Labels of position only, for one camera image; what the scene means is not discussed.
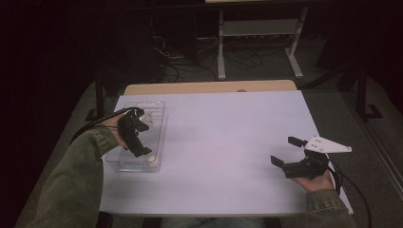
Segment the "white metal table frame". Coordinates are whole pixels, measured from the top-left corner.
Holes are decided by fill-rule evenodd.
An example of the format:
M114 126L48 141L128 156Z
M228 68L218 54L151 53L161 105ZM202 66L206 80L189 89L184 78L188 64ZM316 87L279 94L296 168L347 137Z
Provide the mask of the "white metal table frame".
M305 23L308 7L300 11L298 18L291 19L266 19L266 20L243 20L225 21L224 13L220 11L219 20L219 47L218 47L218 78L220 81L226 79L225 64L223 56L223 38L236 36L261 36L261 35L291 35L292 43L284 49L291 69L297 79L303 77L303 73L297 62L295 52Z

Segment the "person's left hand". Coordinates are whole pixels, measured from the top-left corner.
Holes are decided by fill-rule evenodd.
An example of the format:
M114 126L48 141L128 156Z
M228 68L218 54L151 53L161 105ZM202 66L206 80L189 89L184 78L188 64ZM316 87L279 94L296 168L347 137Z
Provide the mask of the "person's left hand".
M115 117L109 118L103 122L101 122L101 125L105 126L114 136L117 144L124 149L127 149L128 146L126 145L125 141L122 139L122 137L119 134L118 131L118 121L124 116L124 114L117 115Z

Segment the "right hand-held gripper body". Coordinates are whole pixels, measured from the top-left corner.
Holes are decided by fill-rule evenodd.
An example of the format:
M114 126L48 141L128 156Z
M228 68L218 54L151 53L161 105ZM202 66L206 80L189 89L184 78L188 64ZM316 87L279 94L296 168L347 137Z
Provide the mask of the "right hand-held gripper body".
M329 167L329 153L350 153L353 151L351 146L333 142L320 136L314 136L306 142L306 145L302 147L304 158L298 162L284 163L281 168L287 179L313 179L322 176Z

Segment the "wooden table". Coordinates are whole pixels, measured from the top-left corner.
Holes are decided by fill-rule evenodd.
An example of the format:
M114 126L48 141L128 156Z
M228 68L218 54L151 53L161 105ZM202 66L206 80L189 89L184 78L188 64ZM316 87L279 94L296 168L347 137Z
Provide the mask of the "wooden table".
M124 95L190 94L255 91L295 91L291 80L197 82L172 84L128 85Z

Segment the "black metal stand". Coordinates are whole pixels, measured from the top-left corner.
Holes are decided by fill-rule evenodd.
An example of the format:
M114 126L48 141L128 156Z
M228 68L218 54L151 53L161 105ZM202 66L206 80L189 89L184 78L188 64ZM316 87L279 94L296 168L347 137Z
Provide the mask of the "black metal stand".
M356 111L359 117L367 122L369 119L380 119L381 113L374 104L367 104L367 74L364 66L358 68Z
M101 72L98 72L95 78L95 98L96 107L90 109L86 115L88 122L99 120L105 115L104 87Z

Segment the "person's right hand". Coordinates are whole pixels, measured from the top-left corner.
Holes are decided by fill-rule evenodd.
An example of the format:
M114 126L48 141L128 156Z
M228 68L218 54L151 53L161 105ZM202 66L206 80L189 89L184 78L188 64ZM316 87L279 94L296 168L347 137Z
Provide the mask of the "person's right hand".
M326 171L322 176L315 177L311 180L307 178L293 178L293 181L301 185L307 192L334 189L334 184L329 171Z

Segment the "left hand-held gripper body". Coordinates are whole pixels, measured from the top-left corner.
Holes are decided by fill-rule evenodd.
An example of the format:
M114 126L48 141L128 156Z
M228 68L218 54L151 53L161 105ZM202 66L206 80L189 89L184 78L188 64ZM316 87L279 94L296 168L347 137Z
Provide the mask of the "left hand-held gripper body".
M150 129L154 124L152 114L139 107L130 107L118 121L118 131L126 145L129 141L133 141L134 139L140 141L139 134L141 132L136 129L136 124L138 123L147 124Z

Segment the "clear plastic tray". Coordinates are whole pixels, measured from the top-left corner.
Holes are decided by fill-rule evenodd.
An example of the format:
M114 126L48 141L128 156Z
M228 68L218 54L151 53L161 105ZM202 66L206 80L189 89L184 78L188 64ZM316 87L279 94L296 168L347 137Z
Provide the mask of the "clear plastic tray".
M115 108L115 114L125 114L130 107L139 107L152 114L153 126L149 130L139 134L139 139L143 146L150 148L152 152L136 158L130 150L117 146L107 152L103 156L103 160L119 172L158 172L161 163L160 157L162 154L166 122L164 102L134 101L118 103ZM159 159L159 165L157 167L150 168L147 166L147 158L151 155L155 155Z

